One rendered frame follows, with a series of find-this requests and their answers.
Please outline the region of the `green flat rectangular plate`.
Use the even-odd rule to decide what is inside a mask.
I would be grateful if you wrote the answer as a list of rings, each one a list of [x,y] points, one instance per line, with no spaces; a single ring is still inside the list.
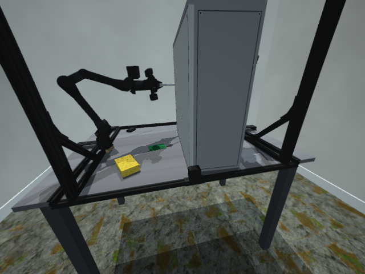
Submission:
[[[155,150],[160,150],[163,148],[166,148],[166,146],[162,143],[162,144],[157,144],[157,145],[153,145],[153,146],[148,146],[150,151],[155,151]]]

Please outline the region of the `yellow sponge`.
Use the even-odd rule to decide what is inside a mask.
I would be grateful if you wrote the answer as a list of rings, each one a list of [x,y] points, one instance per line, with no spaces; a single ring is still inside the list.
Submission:
[[[137,161],[130,155],[115,159],[115,164],[120,171],[122,177],[140,171],[140,166]]]

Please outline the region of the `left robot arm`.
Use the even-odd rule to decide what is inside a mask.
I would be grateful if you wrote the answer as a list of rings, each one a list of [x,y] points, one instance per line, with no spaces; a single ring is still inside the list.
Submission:
[[[135,91],[141,91],[143,89],[142,81],[133,80],[133,79],[138,79],[140,77],[139,66],[126,66],[126,68],[128,77],[126,77],[124,80],[112,79],[107,76],[100,75],[83,68],[69,76],[62,75],[57,78],[58,86],[61,87],[66,93],[68,93],[71,97],[75,99],[75,101],[79,104],[79,106],[94,121],[95,126],[98,127],[98,130],[95,132],[95,135],[97,137],[96,142],[98,144],[97,150],[108,150],[110,147],[112,147],[113,144],[110,139],[112,126],[110,126],[105,119],[101,120],[99,118],[97,113],[92,109],[92,107],[80,94],[76,86],[76,83],[80,82],[83,79],[89,79],[110,85],[112,87],[117,87],[122,91],[130,90],[132,94],[136,94]],[[145,88],[151,90],[154,87],[157,87],[157,79],[153,75],[147,75],[147,76],[148,78],[144,80],[144,82],[146,83]]]

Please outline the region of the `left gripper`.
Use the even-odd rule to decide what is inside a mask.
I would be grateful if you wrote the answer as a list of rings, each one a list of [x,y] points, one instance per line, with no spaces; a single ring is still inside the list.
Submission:
[[[153,70],[152,70],[152,68],[148,68],[148,69],[146,69],[145,70],[145,77],[147,77],[147,75],[152,75],[153,74]],[[147,89],[147,88],[145,88],[145,86],[146,86],[146,83],[144,82],[144,80],[141,80],[142,81],[142,84],[143,84],[143,89],[142,90],[149,90],[149,89]],[[157,83],[162,83],[162,82],[160,82],[160,81],[158,81],[157,80]],[[150,96],[150,100],[151,101],[153,101],[153,100],[158,100],[158,96],[157,96],[157,94],[156,93],[154,93],[154,92],[157,92],[157,90],[158,89],[160,89],[160,88],[162,88],[163,86],[160,86],[160,87],[155,87],[155,88],[153,88],[152,90],[150,90],[151,91],[151,94],[149,95]]]

